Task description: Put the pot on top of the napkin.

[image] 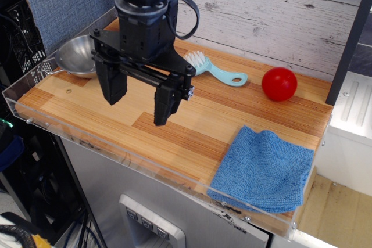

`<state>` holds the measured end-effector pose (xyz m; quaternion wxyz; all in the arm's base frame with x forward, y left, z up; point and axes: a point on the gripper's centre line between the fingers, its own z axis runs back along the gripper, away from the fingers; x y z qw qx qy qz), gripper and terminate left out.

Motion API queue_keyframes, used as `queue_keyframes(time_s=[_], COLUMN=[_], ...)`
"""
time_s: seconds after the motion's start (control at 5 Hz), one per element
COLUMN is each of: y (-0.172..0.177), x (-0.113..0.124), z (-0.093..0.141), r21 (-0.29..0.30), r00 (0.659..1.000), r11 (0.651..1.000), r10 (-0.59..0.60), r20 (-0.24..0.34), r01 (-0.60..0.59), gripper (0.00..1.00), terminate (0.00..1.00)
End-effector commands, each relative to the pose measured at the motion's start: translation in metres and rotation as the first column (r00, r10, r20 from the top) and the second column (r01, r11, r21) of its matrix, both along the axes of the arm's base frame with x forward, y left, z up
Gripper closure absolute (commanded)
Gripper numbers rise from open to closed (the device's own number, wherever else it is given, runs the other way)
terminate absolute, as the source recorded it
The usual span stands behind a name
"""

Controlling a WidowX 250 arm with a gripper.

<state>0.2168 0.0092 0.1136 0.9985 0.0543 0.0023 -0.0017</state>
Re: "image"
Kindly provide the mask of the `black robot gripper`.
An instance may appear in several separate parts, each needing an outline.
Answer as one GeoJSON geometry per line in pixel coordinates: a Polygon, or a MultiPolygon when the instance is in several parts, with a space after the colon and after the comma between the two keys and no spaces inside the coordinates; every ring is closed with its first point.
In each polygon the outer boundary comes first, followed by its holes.
{"type": "Polygon", "coordinates": [[[115,0],[119,30],[94,30],[92,50],[104,98],[110,105],[127,93],[127,78],[156,87],[154,124],[163,126],[194,91],[196,70],[174,49],[179,0],[139,6],[115,0]]]}

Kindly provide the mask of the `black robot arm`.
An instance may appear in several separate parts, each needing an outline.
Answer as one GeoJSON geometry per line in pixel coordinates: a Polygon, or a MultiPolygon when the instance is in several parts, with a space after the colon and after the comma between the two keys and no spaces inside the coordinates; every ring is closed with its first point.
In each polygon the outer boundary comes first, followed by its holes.
{"type": "Polygon", "coordinates": [[[178,3],[193,0],[115,0],[119,31],[95,30],[92,50],[101,90],[110,104],[127,92],[133,77],[156,88],[154,123],[165,125],[193,93],[195,68],[174,49],[178,3]]]}

